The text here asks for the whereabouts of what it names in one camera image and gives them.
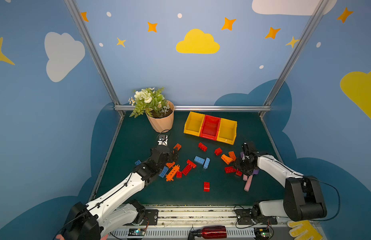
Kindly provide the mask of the long red lego brick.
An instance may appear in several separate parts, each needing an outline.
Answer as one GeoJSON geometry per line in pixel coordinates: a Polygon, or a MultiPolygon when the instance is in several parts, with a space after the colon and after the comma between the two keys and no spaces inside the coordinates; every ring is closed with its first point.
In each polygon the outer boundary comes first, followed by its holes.
{"type": "Polygon", "coordinates": [[[182,174],[187,176],[192,169],[196,168],[196,164],[190,160],[186,161],[187,166],[183,169],[182,174]]]}

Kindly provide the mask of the orange slope lego brick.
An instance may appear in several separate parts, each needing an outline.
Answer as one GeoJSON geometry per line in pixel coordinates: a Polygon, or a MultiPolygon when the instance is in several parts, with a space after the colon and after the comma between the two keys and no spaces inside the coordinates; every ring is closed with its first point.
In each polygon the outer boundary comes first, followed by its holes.
{"type": "Polygon", "coordinates": [[[228,157],[228,156],[226,156],[226,155],[222,155],[221,156],[221,159],[227,164],[227,165],[229,165],[229,164],[231,164],[234,160],[231,158],[231,157],[228,157]]]}

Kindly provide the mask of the red lego brick front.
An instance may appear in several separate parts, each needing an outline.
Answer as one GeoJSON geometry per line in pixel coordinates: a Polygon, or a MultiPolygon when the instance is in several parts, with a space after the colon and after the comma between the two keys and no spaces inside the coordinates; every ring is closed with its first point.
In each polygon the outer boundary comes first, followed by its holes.
{"type": "Polygon", "coordinates": [[[204,182],[203,183],[203,191],[204,192],[210,192],[210,183],[209,182],[204,182]]]}

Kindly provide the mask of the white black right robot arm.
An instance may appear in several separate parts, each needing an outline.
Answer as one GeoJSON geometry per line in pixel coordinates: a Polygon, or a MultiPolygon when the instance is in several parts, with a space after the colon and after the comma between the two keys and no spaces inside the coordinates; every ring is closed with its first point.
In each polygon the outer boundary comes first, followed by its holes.
{"type": "Polygon", "coordinates": [[[243,143],[242,153],[233,167],[246,176],[262,170],[284,187],[282,200],[256,202],[250,209],[254,223],[265,223],[273,217],[289,218],[292,221],[321,219],[327,209],[319,180],[304,176],[287,167],[271,155],[261,155],[252,144],[243,143]]]}

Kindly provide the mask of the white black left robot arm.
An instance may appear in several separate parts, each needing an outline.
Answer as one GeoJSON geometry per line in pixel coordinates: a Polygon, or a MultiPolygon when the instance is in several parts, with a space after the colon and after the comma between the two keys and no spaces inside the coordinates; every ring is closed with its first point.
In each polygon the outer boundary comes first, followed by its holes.
{"type": "Polygon", "coordinates": [[[117,186],[86,204],[75,204],[56,238],[104,240],[109,233],[123,225],[140,223],[145,208],[137,201],[127,204],[126,200],[155,181],[168,163],[177,161],[177,149],[165,145],[152,148],[149,158],[135,166],[117,186]]]}

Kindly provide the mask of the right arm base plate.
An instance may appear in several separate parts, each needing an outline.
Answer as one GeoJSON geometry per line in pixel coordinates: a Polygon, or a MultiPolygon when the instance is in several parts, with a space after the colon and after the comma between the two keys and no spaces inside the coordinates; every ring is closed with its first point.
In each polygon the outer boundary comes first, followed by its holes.
{"type": "Polygon", "coordinates": [[[258,210],[235,209],[238,225],[277,225],[275,217],[263,216],[258,210]]]}

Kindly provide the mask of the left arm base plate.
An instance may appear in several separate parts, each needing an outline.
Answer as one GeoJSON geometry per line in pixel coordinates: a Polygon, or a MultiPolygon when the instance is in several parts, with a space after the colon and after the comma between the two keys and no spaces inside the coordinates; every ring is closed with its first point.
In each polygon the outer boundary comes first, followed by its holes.
{"type": "Polygon", "coordinates": [[[157,209],[146,209],[144,214],[138,213],[136,219],[132,223],[126,224],[126,226],[156,226],[158,213],[157,209]]]}

